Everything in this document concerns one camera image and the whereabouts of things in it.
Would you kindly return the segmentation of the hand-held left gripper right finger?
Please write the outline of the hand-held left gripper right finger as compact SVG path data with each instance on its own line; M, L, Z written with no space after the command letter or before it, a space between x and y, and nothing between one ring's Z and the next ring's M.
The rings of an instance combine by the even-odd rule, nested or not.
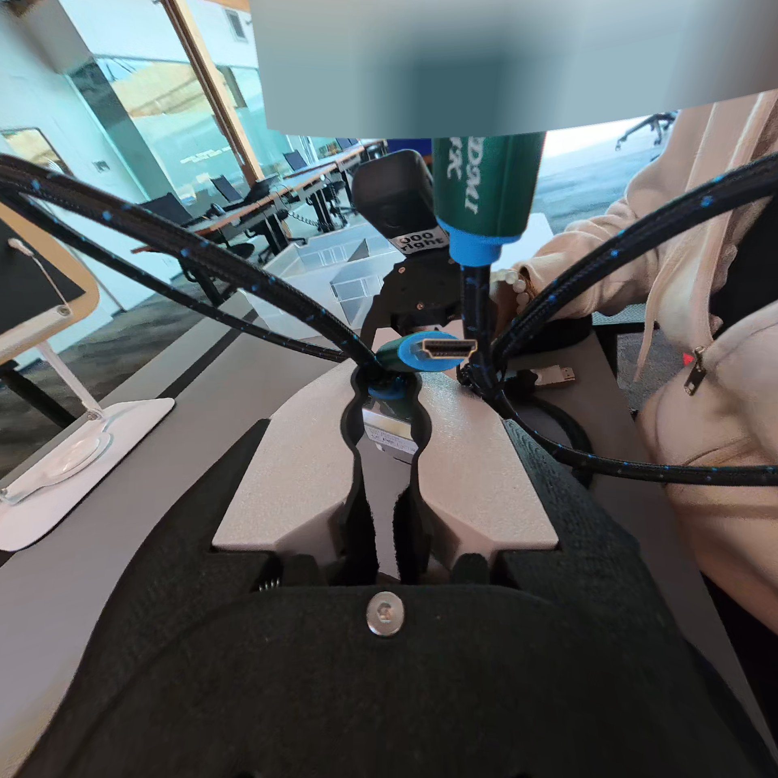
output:
M558 534L501 417L445 374L421 374L410 402L417 450L394 508L400 580L419 583L430 558L452 573L466 555L491 566L503 551L555 549Z

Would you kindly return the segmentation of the grey desk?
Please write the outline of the grey desk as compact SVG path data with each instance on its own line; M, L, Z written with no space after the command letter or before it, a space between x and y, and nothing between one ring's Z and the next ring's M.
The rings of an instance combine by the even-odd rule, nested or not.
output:
M109 395L130 401L175 394L166 420L48 536L2 565L2 776L14 776L49 725L70 686L96 621L141 543L180 498L239 438L275 412L330 364L247 335L230 341L225 327L204 321ZM577 381L548 390L551 400L586 429L602 455L643 458L597 336L548 353L525 355L520 369L565 365ZM400 464L359 443L370 472L381 570L396 573L391 508L386 499ZM772 736L727 637L675 515L658 485L597 478L595 499L639 541L685 636L723 675L759 734Z

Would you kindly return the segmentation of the person's right hand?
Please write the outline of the person's right hand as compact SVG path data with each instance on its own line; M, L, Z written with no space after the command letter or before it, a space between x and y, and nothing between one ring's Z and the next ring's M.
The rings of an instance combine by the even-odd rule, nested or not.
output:
M500 277L493 276L489 295L495 305L492 334L498 336L528 304L526 280L517 271L509 271Z

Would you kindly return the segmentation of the black panel with wooden frame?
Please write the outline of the black panel with wooden frame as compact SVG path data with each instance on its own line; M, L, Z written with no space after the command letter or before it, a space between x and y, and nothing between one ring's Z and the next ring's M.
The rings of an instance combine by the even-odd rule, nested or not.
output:
M100 290L87 267L42 228L1 206L1 362L91 316Z

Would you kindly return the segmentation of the white metal panel stand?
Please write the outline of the white metal panel stand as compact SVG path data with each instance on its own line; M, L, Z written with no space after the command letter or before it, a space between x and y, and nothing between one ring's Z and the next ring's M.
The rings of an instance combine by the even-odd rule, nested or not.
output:
M2 487L1 548L7 553L29 548L54 530L175 405L158 398L102 407L48 340L34 348L80 400L85 421Z

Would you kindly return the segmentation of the black office chair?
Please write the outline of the black office chair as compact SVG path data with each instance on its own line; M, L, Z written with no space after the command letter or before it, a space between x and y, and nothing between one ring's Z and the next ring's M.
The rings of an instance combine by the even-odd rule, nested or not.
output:
M204 216L194 217L190 214L171 192L168 192L163 197L142 202L139 205L142 209L186 229L197 226L201 227L207 221ZM230 244L220 230L207 234L205 238L214 244L222 245L244 259L248 259L257 250L249 241L240 244Z
M620 151L628 138L643 128L648 128L651 132L655 133L654 147L660 146L664 141L667 132L675 123L678 114L679 111L666 111L651 114L637 124L634 124L617 139L615 151Z
M277 184L278 181L278 174L272 174L269 177L258 180L250 187L248 193L242 197L226 177L221 176L217 179L212 179L214 187L227 200L226 205L220 206L224 213L241 209L264 199L270 194L272 186Z

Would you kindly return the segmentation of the clear plastic bin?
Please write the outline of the clear plastic bin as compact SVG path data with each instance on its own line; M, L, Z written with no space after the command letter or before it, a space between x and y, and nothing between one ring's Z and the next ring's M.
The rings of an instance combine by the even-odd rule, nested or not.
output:
M544 214L530 215L523 236L502 250L495 269L530 258L553 237ZM343 323L359 330L395 265L411 258L368 223L290 245L263 268L316 300ZM244 292L258 315L259 326L280 336L305 340L316 331L270 303Z

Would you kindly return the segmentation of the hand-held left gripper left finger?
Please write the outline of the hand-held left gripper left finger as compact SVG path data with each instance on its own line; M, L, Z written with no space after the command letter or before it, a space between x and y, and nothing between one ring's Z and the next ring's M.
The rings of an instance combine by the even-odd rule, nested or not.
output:
M374 519L356 443L366 384L332 368L270 418L212 539L219 551L312 557L330 583L374 583Z

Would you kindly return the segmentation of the person's right forearm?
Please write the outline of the person's right forearm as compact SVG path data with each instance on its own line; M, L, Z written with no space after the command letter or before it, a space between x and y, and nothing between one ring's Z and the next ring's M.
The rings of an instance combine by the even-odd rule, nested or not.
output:
M582 258L685 192L685 184L671 182L662 170L650 166L629 183L622 198L603 215L571 223L534 257L514 266L526 280L529 297L520 314L542 290ZM596 282L554 318L583 318L593 313L614 315L632 304L647 304L653 311L659 295L652 292L652 288L660 277L668 251L665 247L655 248L620 267Z

